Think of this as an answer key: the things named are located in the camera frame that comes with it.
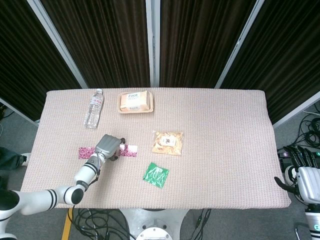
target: table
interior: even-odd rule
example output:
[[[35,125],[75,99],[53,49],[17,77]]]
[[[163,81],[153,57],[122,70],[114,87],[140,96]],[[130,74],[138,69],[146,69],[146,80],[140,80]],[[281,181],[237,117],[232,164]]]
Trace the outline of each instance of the table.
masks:
[[[142,90],[154,95],[153,112],[117,112],[119,93]],[[79,147],[95,146],[109,134],[137,145],[137,157],[105,164],[79,208],[262,209],[285,208],[291,203],[274,181],[275,176],[283,177],[263,91],[103,89],[98,128],[85,129],[94,92],[47,93],[21,191],[74,185],[74,175],[86,161],[78,159]],[[151,152],[153,131],[183,132],[182,155]],[[169,169],[163,188],[143,180],[150,162]]]

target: person's leg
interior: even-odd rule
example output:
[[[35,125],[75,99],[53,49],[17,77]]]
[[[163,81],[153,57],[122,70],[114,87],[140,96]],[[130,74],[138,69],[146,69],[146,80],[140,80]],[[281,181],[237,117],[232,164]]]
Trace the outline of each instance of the person's leg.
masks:
[[[0,147],[0,170],[12,170],[21,166],[27,157]]]

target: yellow stripe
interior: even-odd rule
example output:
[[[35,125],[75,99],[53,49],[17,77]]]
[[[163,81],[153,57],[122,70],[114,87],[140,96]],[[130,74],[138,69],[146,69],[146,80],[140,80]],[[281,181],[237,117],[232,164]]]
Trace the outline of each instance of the yellow stripe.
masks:
[[[72,208],[69,208],[68,212],[69,212],[70,218],[72,220]],[[69,220],[68,213],[66,213],[63,234],[62,234],[61,240],[68,240],[69,239],[70,227],[71,227],[71,221]]]

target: packaged bread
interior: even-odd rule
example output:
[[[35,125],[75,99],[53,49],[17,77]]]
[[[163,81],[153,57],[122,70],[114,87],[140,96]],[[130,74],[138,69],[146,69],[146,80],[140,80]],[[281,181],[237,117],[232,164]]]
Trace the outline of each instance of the packaged bread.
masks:
[[[120,113],[149,113],[153,111],[153,96],[148,91],[122,92],[118,102]]]
[[[181,155],[183,132],[154,131],[152,152],[158,154]]]

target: pink wrapper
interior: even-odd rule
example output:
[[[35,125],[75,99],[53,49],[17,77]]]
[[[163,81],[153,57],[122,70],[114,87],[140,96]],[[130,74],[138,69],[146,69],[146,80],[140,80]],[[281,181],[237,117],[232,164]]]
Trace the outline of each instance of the pink wrapper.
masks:
[[[95,147],[79,147],[78,158],[89,159],[95,153]],[[138,153],[138,146],[120,144],[119,148],[115,151],[114,155],[124,157],[136,157]]]

